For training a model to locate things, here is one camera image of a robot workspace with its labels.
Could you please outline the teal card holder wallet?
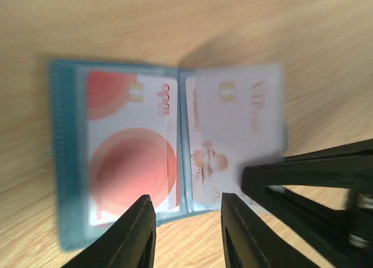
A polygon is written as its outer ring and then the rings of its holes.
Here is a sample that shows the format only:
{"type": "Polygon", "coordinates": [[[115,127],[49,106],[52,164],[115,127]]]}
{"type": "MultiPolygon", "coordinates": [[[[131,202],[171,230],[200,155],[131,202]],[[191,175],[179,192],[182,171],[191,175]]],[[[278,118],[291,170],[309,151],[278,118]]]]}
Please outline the teal card holder wallet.
{"type": "Polygon", "coordinates": [[[252,210],[241,174],[287,148],[282,64],[221,69],[57,59],[50,65],[62,248],[87,247],[142,195],[162,225],[252,210]]]}

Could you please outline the red circle card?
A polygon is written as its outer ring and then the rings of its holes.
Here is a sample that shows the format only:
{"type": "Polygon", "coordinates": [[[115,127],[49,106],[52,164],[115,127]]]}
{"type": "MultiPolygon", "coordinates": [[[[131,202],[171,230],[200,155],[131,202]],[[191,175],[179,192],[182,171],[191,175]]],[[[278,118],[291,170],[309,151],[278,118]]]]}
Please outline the red circle card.
{"type": "Polygon", "coordinates": [[[176,79],[91,70],[87,108],[89,224],[117,220],[142,195],[157,212],[176,208],[176,79]]]}

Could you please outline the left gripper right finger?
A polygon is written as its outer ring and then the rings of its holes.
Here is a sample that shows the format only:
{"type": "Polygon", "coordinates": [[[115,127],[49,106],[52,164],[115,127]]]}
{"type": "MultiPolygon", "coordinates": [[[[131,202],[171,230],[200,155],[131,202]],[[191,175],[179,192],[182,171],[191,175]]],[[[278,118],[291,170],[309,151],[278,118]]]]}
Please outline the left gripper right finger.
{"type": "Polygon", "coordinates": [[[280,238],[234,193],[222,194],[221,231],[226,267],[318,267],[280,238]]]}

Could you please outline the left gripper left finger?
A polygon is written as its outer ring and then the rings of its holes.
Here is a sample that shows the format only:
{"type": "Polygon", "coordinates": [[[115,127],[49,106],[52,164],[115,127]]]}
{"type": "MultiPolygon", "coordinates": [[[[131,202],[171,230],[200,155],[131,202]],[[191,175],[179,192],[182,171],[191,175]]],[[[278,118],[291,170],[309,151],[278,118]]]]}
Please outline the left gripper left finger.
{"type": "Polygon", "coordinates": [[[154,266],[156,214],[142,195],[100,238],[66,266],[70,268],[149,268],[154,266]]]}

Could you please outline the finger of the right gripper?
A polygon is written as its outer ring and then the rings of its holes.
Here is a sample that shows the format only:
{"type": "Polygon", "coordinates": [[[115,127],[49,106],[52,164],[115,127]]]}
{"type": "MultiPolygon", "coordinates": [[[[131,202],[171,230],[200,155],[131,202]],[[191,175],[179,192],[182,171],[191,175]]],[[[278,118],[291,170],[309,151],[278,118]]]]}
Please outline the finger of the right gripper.
{"type": "Polygon", "coordinates": [[[278,163],[247,167],[242,173],[243,192],[277,185],[372,192],[372,140],[286,157],[278,163]]]}
{"type": "Polygon", "coordinates": [[[265,189],[257,202],[335,267],[372,267],[372,194],[350,190],[342,210],[290,190],[265,189]]]}

